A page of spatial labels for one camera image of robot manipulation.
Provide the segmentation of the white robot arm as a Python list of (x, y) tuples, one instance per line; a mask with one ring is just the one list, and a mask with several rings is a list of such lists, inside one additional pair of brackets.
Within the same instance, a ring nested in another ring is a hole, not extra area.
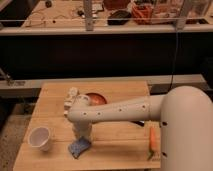
[(213, 101), (180, 86), (165, 95), (100, 106), (73, 106), (73, 123), (154, 120), (161, 126), (161, 171), (213, 171)]

